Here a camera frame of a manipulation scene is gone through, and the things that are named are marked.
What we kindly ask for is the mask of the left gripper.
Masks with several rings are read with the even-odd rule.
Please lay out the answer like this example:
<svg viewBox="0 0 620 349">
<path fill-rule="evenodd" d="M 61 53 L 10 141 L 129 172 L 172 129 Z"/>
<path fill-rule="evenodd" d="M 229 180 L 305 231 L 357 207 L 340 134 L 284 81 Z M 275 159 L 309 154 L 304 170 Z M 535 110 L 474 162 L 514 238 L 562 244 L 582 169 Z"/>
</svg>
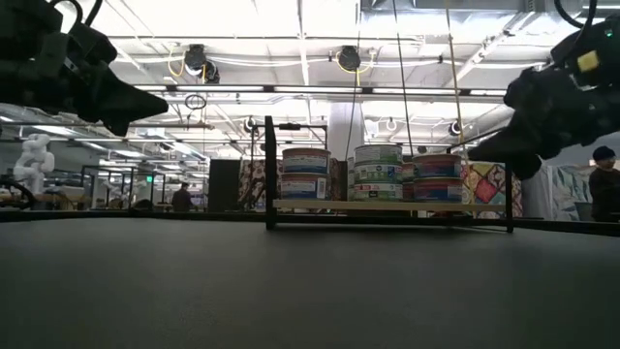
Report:
<svg viewBox="0 0 620 349">
<path fill-rule="evenodd" d="M 132 122 L 166 112 L 164 99 L 120 80 L 103 61 L 79 66 L 71 95 L 62 73 L 64 17 L 55 8 L 62 1 L 0 0 L 0 104 L 77 113 L 119 137 Z"/>
</svg>

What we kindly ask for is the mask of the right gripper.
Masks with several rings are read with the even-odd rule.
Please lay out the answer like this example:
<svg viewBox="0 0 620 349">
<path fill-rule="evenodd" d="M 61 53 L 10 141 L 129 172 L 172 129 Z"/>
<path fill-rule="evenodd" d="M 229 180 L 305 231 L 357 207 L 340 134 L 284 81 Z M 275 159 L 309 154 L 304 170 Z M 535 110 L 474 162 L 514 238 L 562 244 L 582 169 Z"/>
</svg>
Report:
<svg viewBox="0 0 620 349">
<path fill-rule="evenodd" d="M 597 70 L 580 73 L 576 59 L 595 50 Z M 513 109 L 506 129 L 468 151 L 471 160 L 504 163 L 520 180 L 534 176 L 542 158 L 592 143 L 620 129 L 620 14 L 575 32 L 551 50 L 551 64 L 529 68 L 504 97 Z"/>
</svg>

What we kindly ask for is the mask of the grey cloth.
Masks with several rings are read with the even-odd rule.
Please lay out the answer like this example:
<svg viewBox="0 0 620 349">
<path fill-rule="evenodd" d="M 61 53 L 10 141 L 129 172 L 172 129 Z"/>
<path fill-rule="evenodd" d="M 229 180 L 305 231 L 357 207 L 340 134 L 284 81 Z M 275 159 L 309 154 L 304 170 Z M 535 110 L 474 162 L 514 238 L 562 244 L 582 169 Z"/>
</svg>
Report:
<svg viewBox="0 0 620 349">
<path fill-rule="evenodd" d="M 553 218 L 551 186 L 552 174 L 547 165 L 541 166 L 531 178 L 521 181 L 523 216 L 525 218 L 542 220 Z"/>
</svg>

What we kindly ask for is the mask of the colourful patchwork quilt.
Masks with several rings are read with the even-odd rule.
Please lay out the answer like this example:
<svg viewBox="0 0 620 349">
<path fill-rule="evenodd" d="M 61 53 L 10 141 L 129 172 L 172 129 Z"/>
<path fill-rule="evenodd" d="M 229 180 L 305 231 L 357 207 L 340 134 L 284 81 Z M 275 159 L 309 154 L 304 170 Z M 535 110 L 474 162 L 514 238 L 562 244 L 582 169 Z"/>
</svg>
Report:
<svg viewBox="0 0 620 349">
<path fill-rule="evenodd" d="M 501 163 L 462 162 L 463 204 L 506 205 L 506 170 Z M 521 181 L 514 175 L 511 179 L 512 216 L 523 216 Z M 503 211 L 477 211 L 476 218 L 505 218 Z"/>
</svg>

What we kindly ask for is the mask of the leaf print cloth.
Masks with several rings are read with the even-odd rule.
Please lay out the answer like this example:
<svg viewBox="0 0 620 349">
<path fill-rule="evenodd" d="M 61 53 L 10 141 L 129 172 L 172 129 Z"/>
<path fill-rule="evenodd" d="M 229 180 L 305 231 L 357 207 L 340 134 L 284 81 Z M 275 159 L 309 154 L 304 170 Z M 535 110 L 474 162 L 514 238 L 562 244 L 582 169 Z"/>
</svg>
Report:
<svg viewBox="0 0 620 349">
<path fill-rule="evenodd" d="M 589 188 L 590 174 L 594 167 L 552 167 L 551 209 L 556 221 L 579 221 L 577 203 L 592 202 Z"/>
</svg>

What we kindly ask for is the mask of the person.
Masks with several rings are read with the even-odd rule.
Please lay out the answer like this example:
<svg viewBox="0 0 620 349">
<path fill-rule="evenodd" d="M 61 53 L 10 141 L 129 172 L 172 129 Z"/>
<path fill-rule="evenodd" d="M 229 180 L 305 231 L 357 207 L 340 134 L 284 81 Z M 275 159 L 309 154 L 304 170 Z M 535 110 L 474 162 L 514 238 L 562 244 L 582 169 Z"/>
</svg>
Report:
<svg viewBox="0 0 620 349">
<path fill-rule="evenodd" d="M 182 182 L 180 188 L 173 193 L 171 205 L 174 212 L 189 212 L 193 207 L 192 196 L 188 188 L 189 184 Z"/>
<path fill-rule="evenodd" d="M 620 223 L 620 171 L 614 168 L 615 152 L 600 146 L 593 152 L 596 169 L 590 173 L 591 215 L 597 222 Z"/>
</svg>

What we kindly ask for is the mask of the white robot figure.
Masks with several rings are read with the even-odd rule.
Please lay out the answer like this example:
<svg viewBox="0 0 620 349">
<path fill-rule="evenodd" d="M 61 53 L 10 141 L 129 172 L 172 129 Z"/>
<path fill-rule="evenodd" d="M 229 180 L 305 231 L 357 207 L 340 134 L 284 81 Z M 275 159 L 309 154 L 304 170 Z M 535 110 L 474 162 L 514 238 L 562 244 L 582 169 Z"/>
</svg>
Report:
<svg viewBox="0 0 620 349">
<path fill-rule="evenodd" d="M 35 195 L 43 193 L 45 174 L 54 170 L 54 154 L 47 150 L 49 142 L 47 134 L 31 134 L 22 143 L 21 155 L 15 162 L 15 180 L 22 182 Z"/>
</svg>

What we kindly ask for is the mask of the yellow sticker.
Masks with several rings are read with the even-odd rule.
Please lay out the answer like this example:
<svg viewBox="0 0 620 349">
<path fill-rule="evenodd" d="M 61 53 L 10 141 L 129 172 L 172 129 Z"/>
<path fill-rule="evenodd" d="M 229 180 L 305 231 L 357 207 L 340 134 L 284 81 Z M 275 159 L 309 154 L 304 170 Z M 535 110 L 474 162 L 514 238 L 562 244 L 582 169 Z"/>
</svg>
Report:
<svg viewBox="0 0 620 349">
<path fill-rule="evenodd" d="M 599 68 L 600 59 L 595 50 L 590 50 L 578 56 L 576 63 L 580 73 L 587 73 Z"/>
</svg>

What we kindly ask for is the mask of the black cabinet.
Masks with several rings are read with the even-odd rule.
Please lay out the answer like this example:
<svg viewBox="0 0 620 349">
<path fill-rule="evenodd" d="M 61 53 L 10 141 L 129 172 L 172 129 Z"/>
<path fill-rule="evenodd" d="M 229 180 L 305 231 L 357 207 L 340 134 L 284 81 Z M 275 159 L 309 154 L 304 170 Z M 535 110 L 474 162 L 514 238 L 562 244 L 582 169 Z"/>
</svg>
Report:
<svg viewBox="0 0 620 349">
<path fill-rule="evenodd" d="M 239 160 L 210 161 L 207 209 L 209 212 L 235 210 L 239 191 Z"/>
</svg>

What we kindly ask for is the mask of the white pillar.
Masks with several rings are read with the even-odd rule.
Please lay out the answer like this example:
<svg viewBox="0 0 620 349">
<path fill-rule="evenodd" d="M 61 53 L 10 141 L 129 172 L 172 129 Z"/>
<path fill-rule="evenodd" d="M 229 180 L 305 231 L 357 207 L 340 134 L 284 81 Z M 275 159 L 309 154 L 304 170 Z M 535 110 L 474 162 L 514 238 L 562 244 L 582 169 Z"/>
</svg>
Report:
<svg viewBox="0 0 620 349">
<path fill-rule="evenodd" d="M 327 149 L 345 161 L 364 145 L 364 119 L 360 103 L 332 103 L 327 118 Z"/>
</svg>

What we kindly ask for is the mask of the long ceiling light strip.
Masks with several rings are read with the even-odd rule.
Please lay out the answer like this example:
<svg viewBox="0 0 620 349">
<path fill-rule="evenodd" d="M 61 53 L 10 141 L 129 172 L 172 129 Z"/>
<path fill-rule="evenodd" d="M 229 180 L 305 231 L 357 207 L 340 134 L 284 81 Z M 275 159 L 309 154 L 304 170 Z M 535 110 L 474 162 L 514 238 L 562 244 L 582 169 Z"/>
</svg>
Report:
<svg viewBox="0 0 620 349">
<path fill-rule="evenodd" d="M 289 93 L 289 94 L 376 94 L 424 96 L 448 96 L 455 90 L 449 88 L 396 88 L 396 87 L 342 87 L 319 85 L 214 85 L 214 84 L 136 84 L 135 88 L 146 92 L 206 92 L 206 93 Z"/>
</svg>

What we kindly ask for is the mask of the black table mat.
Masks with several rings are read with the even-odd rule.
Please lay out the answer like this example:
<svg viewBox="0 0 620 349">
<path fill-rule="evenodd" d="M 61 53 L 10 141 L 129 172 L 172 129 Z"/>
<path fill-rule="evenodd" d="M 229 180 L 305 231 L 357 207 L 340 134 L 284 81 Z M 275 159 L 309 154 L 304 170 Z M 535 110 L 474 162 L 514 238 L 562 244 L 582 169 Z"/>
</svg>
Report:
<svg viewBox="0 0 620 349">
<path fill-rule="evenodd" d="M 0 224 L 0 349 L 620 349 L 620 238 Z"/>
</svg>

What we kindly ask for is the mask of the black aluminium table frame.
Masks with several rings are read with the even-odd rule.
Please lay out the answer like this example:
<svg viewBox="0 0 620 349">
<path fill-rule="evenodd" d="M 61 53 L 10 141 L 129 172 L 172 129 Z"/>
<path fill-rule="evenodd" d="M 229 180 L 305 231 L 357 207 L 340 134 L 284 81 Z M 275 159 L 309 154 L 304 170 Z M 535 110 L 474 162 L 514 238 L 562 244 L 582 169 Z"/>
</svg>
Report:
<svg viewBox="0 0 620 349">
<path fill-rule="evenodd" d="M 540 219 L 480 219 L 471 217 L 413 218 L 389 216 L 336 216 L 265 213 L 162 213 L 137 210 L 95 211 L 18 211 L 0 210 L 0 223 L 86 218 L 164 219 L 180 221 L 224 221 L 264 223 L 271 229 L 278 224 L 341 224 L 437 227 L 502 227 L 508 233 L 515 229 L 531 229 L 559 233 L 620 238 L 620 223 L 545 221 Z"/>
</svg>

